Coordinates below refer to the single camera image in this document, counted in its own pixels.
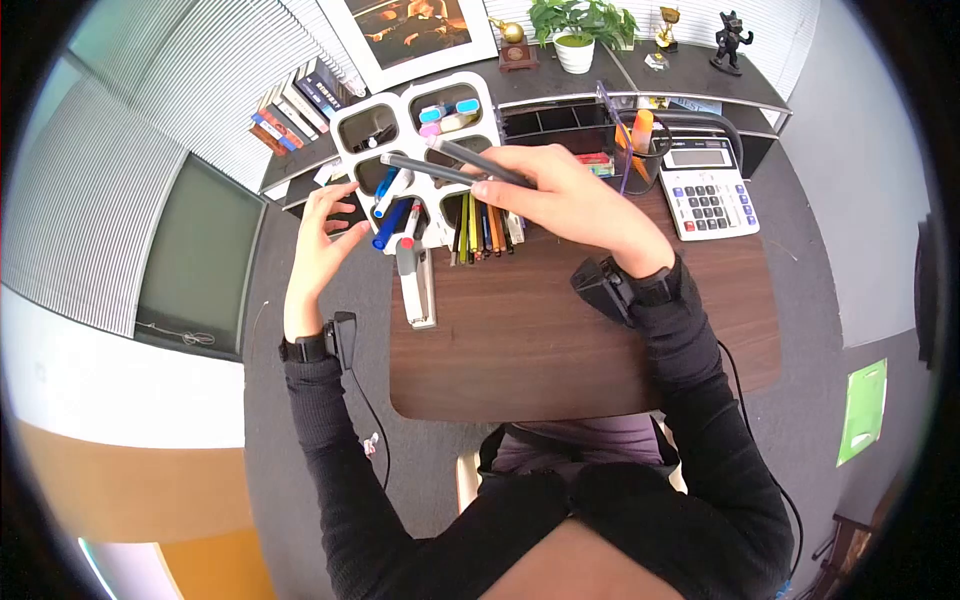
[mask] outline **gold trophy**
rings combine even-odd
[[[500,72],[514,69],[536,69],[537,48],[528,46],[523,28],[516,23],[506,23],[500,19],[488,17],[494,27],[500,30],[503,39],[500,42]]]
[[[655,40],[661,52],[673,54],[679,49],[677,40],[673,37],[673,26],[680,21],[680,11],[660,7],[660,18],[663,19],[665,25],[663,29],[657,32]]]

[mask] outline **calculator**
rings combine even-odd
[[[660,166],[660,182],[682,241],[760,231],[726,137],[674,137]]]

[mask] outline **white marker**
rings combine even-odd
[[[380,198],[380,202],[376,203],[376,206],[373,207],[373,216],[377,219],[383,218],[383,215],[387,212],[387,208],[390,208],[390,203],[394,200],[394,197],[407,189],[413,180],[413,171],[410,169],[400,169],[400,172],[396,174],[390,187],[387,188],[383,197]]]
[[[414,247],[414,229],[417,228],[417,221],[420,220],[421,209],[420,198],[414,199],[414,205],[410,207],[410,216],[407,217],[407,225],[403,228],[403,237],[400,238],[400,246],[403,248]]]

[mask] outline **black figurine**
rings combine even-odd
[[[710,59],[710,64],[724,73],[740,77],[742,73],[736,66],[736,49],[740,46],[740,42],[748,46],[754,43],[754,32],[747,32],[746,37],[740,35],[743,31],[743,21],[736,18],[736,11],[730,11],[729,16],[721,12],[720,20],[723,21],[723,31],[717,32],[717,56]],[[725,55],[730,57],[730,64],[723,63]]]

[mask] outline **green leaves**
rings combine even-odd
[[[619,50],[619,39],[633,39],[636,31],[634,16],[605,0],[533,0],[529,14],[540,46],[551,34],[567,29],[580,39],[592,37]]]

